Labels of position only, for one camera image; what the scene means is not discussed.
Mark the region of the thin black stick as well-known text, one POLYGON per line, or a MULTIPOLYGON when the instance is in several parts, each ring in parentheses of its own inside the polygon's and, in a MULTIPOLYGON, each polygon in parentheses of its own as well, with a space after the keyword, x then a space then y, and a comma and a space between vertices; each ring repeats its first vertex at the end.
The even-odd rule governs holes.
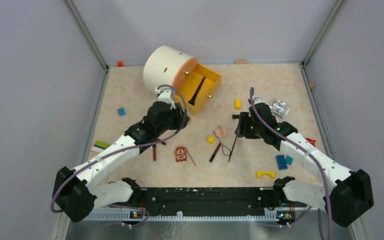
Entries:
POLYGON ((232 147, 230 149, 230 154, 228 156, 228 163, 230 163, 231 159, 232 159, 232 156, 233 156, 233 152, 234 152, 234 149, 235 149, 235 146, 236 146, 236 142, 237 142, 237 139, 238 139, 238 136, 235 136, 235 139, 233 141, 233 144, 232 144, 232 147))

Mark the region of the pink round powder puff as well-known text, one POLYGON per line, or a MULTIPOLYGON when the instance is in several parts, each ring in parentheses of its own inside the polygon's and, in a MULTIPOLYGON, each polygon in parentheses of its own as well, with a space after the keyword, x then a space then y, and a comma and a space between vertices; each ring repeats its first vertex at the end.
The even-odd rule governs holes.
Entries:
POLYGON ((214 130, 214 134, 218 138, 225 138, 228 135, 228 129, 223 125, 218 125, 214 130))

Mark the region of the black makeup brush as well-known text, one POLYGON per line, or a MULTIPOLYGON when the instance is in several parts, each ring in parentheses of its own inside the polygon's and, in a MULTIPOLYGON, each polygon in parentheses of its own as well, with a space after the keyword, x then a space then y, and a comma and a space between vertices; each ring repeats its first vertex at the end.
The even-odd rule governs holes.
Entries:
POLYGON ((198 94, 199 94, 199 92, 200 92, 200 90, 201 90, 201 88, 202 88, 202 86, 203 86, 205 80, 206 80, 206 77, 204 76, 204 77, 202 78, 202 80, 200 81, 200 83, 199 83, 197 89, 195 90, 195 92, 194 92, 192 98, 188 101, 188 103, 189 103, 190 105, 193 105, 193 106, 195 105, 197 96, 198 96, 198 94))

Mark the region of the cream round drawer organizer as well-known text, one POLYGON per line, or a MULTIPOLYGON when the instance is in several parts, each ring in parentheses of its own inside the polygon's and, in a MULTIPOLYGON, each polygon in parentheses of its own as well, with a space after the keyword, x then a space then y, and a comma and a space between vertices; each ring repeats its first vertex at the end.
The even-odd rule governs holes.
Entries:
POLYGON ((175 87, 184 97, 188 112, 196 116, 222 83, 222 76, 216 71, 202 65, 199 60, 187 53, 167 45, 158 47, 147 59, 143 68, 145 87, 154 92, 160 85, 175 87), (188 101, 194 95, 203 77, 206 77, 195 101, 188 101))

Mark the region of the black hair loop tool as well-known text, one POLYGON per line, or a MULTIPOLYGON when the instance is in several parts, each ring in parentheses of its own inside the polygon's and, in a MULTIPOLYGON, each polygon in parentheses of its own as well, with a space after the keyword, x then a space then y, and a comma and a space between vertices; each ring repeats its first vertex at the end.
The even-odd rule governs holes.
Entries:
POLYGON ((212 131, 212 133, 214 134, 215 138, 219 141, 219 144, 220 144, 220 148, 221 148, 221 151, 223 153, 224 156, 230 156, 232 151, 230 148, 228 148, 221 140, 221 137, 216 133, 215 130, 212 131))

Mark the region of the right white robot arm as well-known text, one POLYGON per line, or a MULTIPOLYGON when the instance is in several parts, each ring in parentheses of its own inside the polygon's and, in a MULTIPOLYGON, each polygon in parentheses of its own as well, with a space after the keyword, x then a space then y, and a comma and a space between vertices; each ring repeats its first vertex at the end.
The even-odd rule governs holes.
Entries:
POLYGON ((309 184, 294 177, 278 178, 273 186, 273 200, 279 206, 300 202, 327 214, 327 236, 333 238, 333 224, 350 226, 374 206, 371 178, 362 169, 353 171, 327 156, 312 145, 296 127, 286 121, 278 122, 270 106, 249 90, 250 108, 241 112, 235 135, 239 138, 262 139, 281 154, 292 157, 321 185, 309 184))

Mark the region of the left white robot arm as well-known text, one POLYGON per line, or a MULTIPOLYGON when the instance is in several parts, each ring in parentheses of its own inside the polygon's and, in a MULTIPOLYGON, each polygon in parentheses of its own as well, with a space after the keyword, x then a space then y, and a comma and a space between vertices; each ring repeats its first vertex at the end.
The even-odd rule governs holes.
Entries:
POLYGON ((148 148, 167 142, 190 120, 187 103, 176 103, 175 87, 162 84, 155 88, 157 100, 148 108, 141 121, 131 125, 112 145, 83 164, 61 168, 55 178, 50 210, 65 213, 77 223, 93 210, 115 203, 134 207, 140 202, 135 184, 127 179, 101 185, 101 181, 127 161, 148 148))

